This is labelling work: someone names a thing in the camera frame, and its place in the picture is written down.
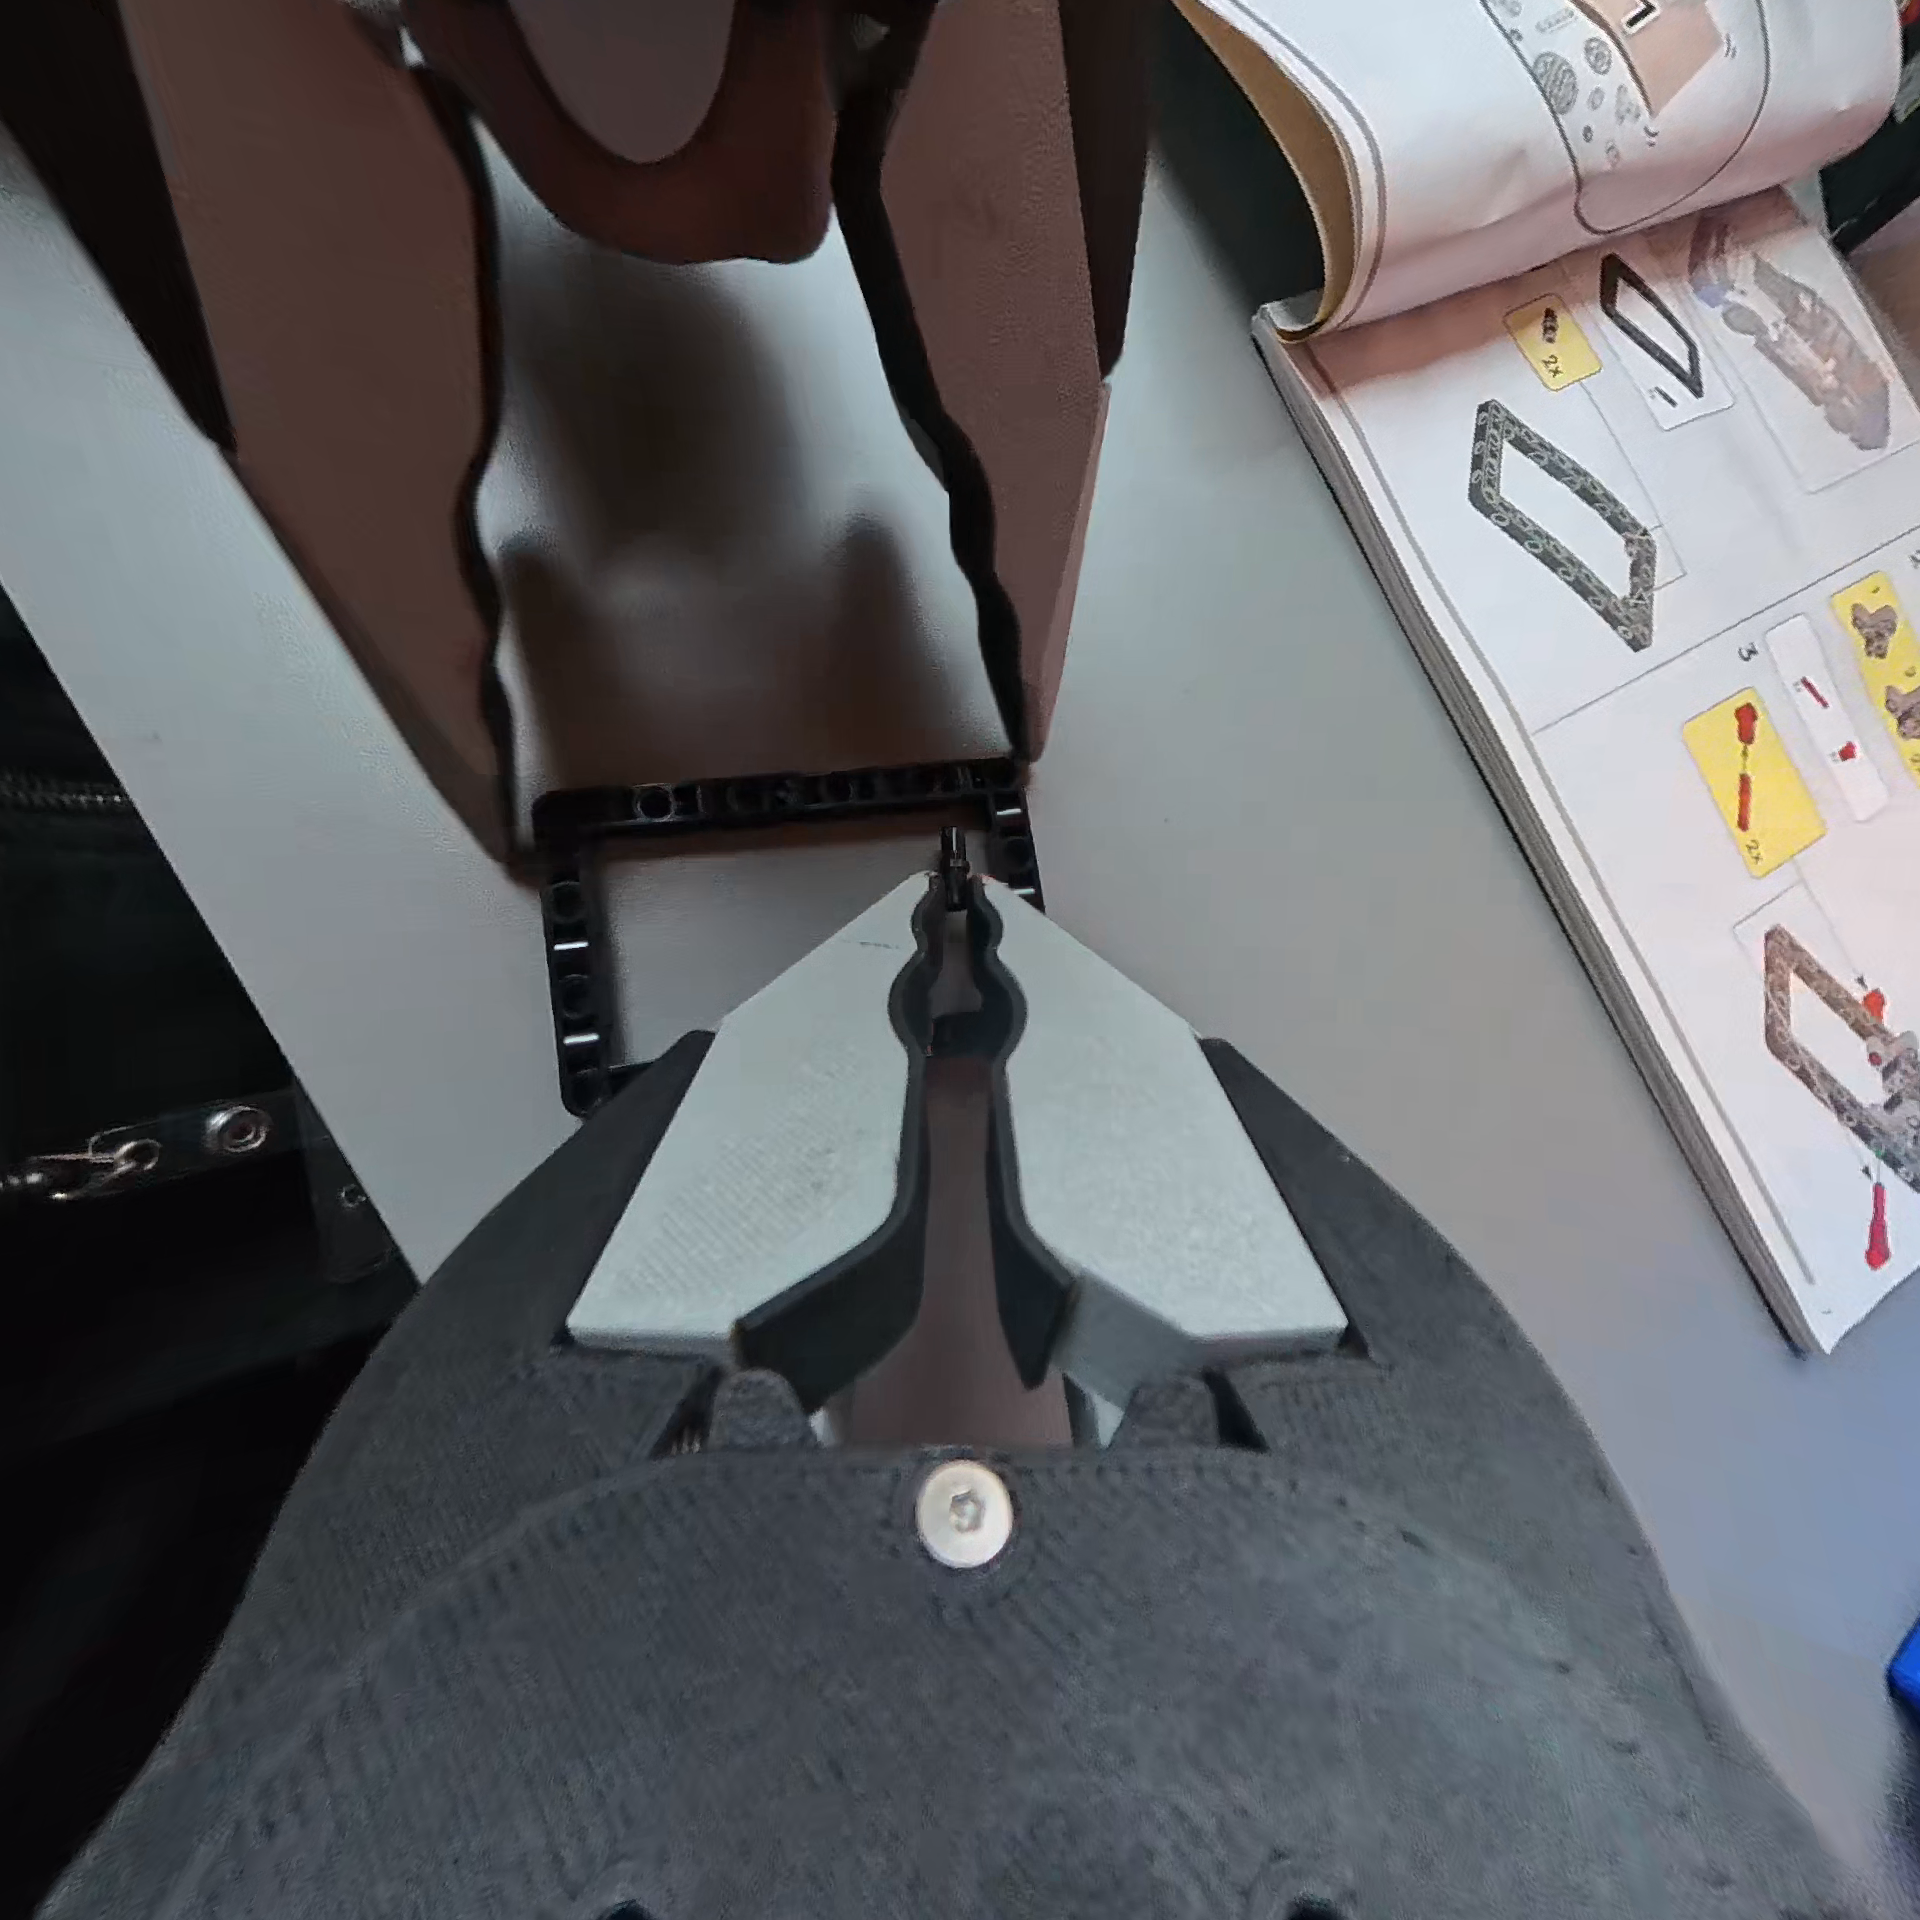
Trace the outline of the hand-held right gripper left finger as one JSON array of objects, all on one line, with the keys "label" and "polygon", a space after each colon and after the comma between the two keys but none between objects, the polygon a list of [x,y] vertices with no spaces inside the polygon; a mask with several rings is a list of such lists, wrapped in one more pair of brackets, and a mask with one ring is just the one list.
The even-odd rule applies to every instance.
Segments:
[{"label": "hand-held right gripper left finger", "polygon": [[912,1330],[947,887],[900,882],[714,1032],[565,1335],[765,1372],[817,1412]]}]

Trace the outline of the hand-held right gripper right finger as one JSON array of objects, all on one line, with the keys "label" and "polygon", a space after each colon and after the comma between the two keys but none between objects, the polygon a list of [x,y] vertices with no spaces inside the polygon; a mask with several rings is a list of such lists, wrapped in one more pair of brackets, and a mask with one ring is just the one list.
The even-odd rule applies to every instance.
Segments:
[{"label": "hand-held right gripper right finger", "polygon": [[1337,1348],[1350,1314],[1191,1022],[1001,880],[971,882],[970,947],[1017,1377],[1127,1404]]}]

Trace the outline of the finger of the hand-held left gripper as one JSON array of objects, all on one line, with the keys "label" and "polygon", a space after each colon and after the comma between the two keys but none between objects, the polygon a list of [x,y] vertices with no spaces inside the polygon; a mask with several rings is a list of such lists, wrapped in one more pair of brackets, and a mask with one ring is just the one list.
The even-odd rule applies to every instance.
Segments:
[{"label": "finger of the hand-held left gripper", "polygon": [[831,195],[950,501],[995,710],[1045,750],[1148,160],[1145,2],[847,2]]},{"label": "finger of the hand-held left gripper", "polygon": [[121,2],[228,417],[228,464],[424,774],[515,851],[495,208],[380,2]]}]

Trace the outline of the black rectangular lego frame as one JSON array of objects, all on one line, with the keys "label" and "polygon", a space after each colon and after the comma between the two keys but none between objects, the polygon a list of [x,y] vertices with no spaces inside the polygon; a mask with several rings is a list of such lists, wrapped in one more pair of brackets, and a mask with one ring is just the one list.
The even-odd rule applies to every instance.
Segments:
[{"label": "black rectangular lego frame", "polygon": [[1015,758],[642,781],[540,795],[531,808],[531,851],[562,1108],[590,1120],[645,1072],[627,1058],[621,1032],[601,851],[670,847],[688,835],[791,835],[920,811],[964,811],[984,837],[981,870],[1042,911],[1025,765]]}]

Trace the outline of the lego instruction booklet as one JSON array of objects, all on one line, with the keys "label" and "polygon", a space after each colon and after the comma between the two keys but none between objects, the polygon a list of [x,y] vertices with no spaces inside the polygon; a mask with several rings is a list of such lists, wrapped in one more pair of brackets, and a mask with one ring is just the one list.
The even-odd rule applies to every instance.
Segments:
[{"label": "lego instruction booklet", "polygon": [[1900,2],[1184,2],[1265,368],[1790,1340],[1918,1277],[1918,351],[1790,197]]}]

